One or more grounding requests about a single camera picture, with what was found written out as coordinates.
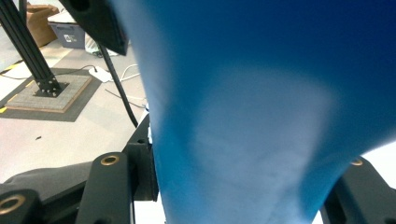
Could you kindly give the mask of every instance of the cardboard box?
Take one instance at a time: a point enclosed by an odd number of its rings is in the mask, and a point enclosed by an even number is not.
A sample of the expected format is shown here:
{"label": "cardboard box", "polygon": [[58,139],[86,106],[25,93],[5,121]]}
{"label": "cardboard box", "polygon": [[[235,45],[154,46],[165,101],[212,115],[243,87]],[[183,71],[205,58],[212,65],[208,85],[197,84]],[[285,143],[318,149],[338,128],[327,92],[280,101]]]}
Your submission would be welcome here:
{"label": "cardboard box", "polygon": [[26,24],[38,47],[56,39],[48,25],[48,17],[58,14],[59,9],[52,5],[27,5]]}

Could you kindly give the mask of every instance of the screw hole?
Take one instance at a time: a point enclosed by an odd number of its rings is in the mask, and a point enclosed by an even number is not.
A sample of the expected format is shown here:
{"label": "screw hole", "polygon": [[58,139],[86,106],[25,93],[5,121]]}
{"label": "screw hole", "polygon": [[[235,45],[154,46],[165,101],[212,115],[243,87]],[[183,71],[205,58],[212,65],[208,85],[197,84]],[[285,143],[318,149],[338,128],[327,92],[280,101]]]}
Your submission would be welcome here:
{"label": "screw hole", "polygon": [[70,0],[70,5],[77,11],[86,11],[90,8],[90,0]]}
{"label": "screw hole", "polygon": [[0,215],[8,214],[21,205],[23,205],[25,201],[25,197],[23,195],[17,194],[11,197],[8,197],[0,202]]}
{"label": "screw hole", "polygon": [[356,165],[356,166],[360,166],[363,165],[363,161],[356,159],[354,161],[351,162],[352,165]]}
{"label": "screw hole", "polygon": [[17,199],[11,199],[8,202],[5,202],[3,204],[1,204],[0,208],[1,209],[8,209],[12,206],[14,206],[15,204],[17,204],[18,200]]}
{"label": "screw hole", "polygon": [[104,157],[100,163],[102,163],[102,165],[113,165],[115,163],[117,163],[120,160],[120,158],[118,156],[107,156]]}

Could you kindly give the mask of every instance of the brass insert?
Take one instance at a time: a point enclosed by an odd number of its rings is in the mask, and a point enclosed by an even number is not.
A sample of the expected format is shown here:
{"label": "brass insert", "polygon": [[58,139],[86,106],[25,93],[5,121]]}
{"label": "brass insert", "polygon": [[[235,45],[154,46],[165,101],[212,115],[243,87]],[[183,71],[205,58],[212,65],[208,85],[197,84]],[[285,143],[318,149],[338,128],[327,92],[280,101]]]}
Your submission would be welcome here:
{"label": "brass insert", "polygon": [[113,165],[119,160],[120,158],[118,156],[106,156],[100,161],[100,163],[102,163],[102,165]]}
{"label": "brass insert", "polygon": [[[0,202],[0,216],[8,214],[23,205],[26,198],[21,194],[12,195]],[[6,203],[14,202],[11,206],[5,206]]]}
{"label": "brass insert", "polygon": [[352,161],[351,164],[352,164],[352,165],[357,165],[357,166],[358,166],[358,165],[363,165],[363,161],[361,161],[361,160],[359,160],[359,159],[356,159],[356,160]]}

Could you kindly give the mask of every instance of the blue fabric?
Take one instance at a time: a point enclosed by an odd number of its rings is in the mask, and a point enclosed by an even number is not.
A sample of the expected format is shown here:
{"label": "blue fabric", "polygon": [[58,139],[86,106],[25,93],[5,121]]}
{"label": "blue fabric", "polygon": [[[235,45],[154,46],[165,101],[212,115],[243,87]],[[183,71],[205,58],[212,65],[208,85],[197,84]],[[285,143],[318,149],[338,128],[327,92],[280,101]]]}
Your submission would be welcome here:
{"label": "blue fabric", "polygon": [[309,223],[396,137],[395,1],[113,0],[168,223]]}

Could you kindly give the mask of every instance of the floor mat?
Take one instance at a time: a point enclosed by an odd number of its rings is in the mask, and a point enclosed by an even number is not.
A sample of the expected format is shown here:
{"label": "floor mat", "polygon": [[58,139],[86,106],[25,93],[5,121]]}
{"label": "floor mat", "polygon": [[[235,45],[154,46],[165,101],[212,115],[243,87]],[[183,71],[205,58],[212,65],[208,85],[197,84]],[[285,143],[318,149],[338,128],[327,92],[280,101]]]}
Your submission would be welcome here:
{"label": "floor mat", "polygon": [[[62,69],[62,68],[52,68],[51,71],[54,74],[64,74],[73,76],[90,76],[88,70],[79,70],[75,74],[73,71],[76,69]],[[90,101],[93,94],[99,88],[102,83],[97,78],[93,77],[92,81],[81,95],[75,100],[73,104],[64,113],[53,113],[53,112],[43,112],[43,111],[25,111],[25,110],[15,110],[15,109],[4,109],[4,105],[9,99],[11,99],[15,94],[21,92],[26,85],[28,85],[33,80],[32,77],[27,78],[22,84],[7,95],[3,100],[0,101],[0,118],[3,119],[38,119],[38,120],[54,120],[54,121],[68,121],[74,122],[78,118],[82,109]]]}

